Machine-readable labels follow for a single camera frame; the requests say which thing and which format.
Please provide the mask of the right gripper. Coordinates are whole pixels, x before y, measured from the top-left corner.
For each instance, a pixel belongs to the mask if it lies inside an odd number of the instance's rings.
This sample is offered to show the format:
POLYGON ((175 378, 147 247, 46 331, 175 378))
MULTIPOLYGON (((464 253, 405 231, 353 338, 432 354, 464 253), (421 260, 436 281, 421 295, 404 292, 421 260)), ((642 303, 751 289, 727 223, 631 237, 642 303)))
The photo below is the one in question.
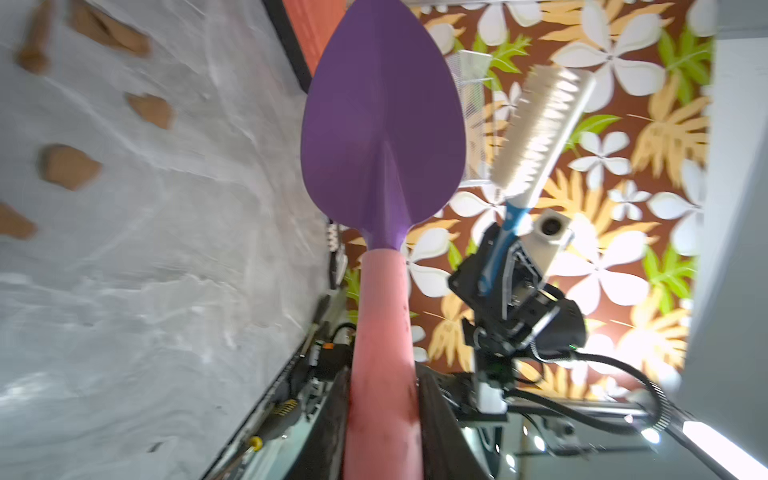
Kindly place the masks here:
POLYGON ((505 247, 490 291, 480 288, 501 227, 489 227, 477 251, 449 277, 448 286, 474 314, 461 321, 465 344, 502 358, 577 360, 586 343, 579 307, 547 283, 523 240, 514 236, 505 247))

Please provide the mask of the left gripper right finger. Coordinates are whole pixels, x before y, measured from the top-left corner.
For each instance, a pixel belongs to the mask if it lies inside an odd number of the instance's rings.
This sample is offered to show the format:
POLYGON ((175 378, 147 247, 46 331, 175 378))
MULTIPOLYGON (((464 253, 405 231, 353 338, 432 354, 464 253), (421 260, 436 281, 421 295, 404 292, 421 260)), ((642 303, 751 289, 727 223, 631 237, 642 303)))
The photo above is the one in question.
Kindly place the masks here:
POLYGON ((462 378, 416 365, 425 479, 488 479, 459 425, 462 378))

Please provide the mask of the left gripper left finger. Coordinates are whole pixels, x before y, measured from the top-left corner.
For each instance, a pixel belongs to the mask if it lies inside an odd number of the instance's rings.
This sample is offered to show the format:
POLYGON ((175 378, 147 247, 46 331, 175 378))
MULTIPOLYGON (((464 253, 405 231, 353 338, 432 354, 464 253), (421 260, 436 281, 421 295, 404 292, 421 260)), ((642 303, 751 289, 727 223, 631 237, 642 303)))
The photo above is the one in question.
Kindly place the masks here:
POLYGON ((287 480, 343 478, 343 457, 349 411, 350 369, 335 377, 306 442, 287 473, 287 480))

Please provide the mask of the white brush blue handle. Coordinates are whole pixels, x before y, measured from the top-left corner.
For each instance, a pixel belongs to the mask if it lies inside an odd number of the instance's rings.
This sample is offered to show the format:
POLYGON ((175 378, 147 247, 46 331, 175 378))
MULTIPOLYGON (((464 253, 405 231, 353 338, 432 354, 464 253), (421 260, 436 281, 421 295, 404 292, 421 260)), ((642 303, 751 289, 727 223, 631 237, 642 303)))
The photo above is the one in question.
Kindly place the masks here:
POLYGON ((505 194, 505 217, 478 281, 480 295, 491 292, 520 222, 537 204, 595 86, 596 75, 587 70, 531 68, 490 170, 490 180, 505 194))

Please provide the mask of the purple trowel pink handle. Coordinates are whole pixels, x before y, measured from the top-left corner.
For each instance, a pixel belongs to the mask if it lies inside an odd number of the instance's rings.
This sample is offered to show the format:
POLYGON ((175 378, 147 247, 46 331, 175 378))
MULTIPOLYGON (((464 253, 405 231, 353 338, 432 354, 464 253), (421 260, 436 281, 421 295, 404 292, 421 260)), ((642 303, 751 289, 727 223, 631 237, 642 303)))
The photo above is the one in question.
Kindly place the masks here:
POLYGON ((357 230, 361 258, 342 475, 424 475, 409 278, 409 229, 445 206, 466 159, 455 81, 400 1, 356 1, 311 81, 301 169, 317 207, 357 230))

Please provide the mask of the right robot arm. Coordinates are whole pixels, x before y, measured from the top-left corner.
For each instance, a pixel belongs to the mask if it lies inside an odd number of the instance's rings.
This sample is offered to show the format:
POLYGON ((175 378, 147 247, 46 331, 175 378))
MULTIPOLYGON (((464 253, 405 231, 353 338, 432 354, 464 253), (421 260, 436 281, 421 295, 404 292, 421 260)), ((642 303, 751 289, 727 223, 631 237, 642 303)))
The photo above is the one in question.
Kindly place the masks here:
POLYGON ((601 452, 597 445, 576 440, 577 424, 617 436, 641 436, 648 450, 667 434, 720 479, 766 478, 766 465, 674 405, 638 368, 584 351, 584 315, 560 289, 545 282, 544 263, 530 244, 543 240, 555 253, 564 244, 565 232, 559 219, 546 220, 543 232, 524 237, 493 224, 477 251, 449 277, 450 290, 474 316, 463 318, 460 330, 474 356, 475 370, 453 374, 441 386, 457 419, 500 428, 509 414, 520 415, 544 433, 541 454, 555 457, 601 452), (524 376, 527 361, 542 368, 561 363, 610 367, 634 379, 645 398, 638 403, 552 399, 538 390, 543 376, 524 376))

